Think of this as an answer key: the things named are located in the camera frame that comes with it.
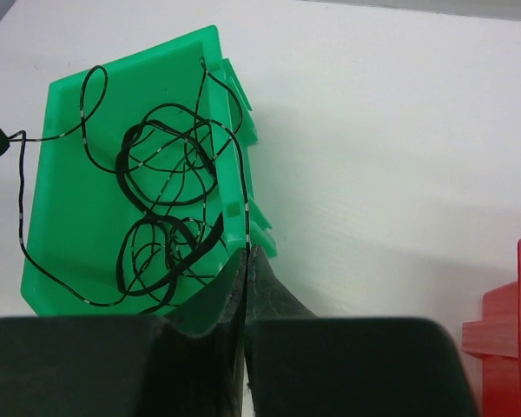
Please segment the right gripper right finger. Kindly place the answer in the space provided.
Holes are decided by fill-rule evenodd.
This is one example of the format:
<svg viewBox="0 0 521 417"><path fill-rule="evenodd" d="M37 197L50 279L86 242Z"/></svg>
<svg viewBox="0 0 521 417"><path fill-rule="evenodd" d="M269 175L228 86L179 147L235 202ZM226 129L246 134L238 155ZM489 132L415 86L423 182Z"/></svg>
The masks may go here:
<svg viewBox="0 0 521 417"><path fill-rule="evenodd" d="M244 322L244 357L247 365L248 389L251 393L254 415L257 412L257 372L254 367L254 324L265 320L299 320L316 318L274 274L265 249L253 245L247 259L247 302Z"/></svg>

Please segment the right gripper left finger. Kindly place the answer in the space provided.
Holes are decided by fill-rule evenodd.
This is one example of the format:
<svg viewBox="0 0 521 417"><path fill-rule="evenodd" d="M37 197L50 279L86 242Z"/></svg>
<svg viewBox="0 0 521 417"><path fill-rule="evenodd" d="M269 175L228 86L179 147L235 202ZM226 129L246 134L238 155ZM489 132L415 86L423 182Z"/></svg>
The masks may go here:
<svg viewBox="0 0 521 417"><path fill-rule="evenodd" d="M240 416L247 252L167 316L162 395L169 416Z"/></svg>

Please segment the green plastic bin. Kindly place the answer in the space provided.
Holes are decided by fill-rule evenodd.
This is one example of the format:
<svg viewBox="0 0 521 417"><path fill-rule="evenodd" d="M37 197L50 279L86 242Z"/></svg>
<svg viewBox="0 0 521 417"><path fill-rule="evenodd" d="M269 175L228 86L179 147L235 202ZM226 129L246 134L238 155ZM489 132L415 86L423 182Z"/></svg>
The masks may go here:
<svg viewBox="0 0 521 417"><path fill-rule="evenodd" d="M238 249L275 256L251 106L213 25L49 86L21 294L38 315L164 314Z"/></svg>

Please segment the red plastic bin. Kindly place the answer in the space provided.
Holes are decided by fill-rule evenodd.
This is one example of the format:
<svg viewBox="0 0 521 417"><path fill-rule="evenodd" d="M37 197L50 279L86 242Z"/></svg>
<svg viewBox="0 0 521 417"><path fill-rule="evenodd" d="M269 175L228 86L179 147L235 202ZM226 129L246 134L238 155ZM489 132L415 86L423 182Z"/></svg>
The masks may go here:
<svg viewBox="0 0 521 417"><path fill-rule="evenodd" d="M483 295L462 326L462 351L482 361L482 415L521 416L521 240L518 279Z"/></svg>

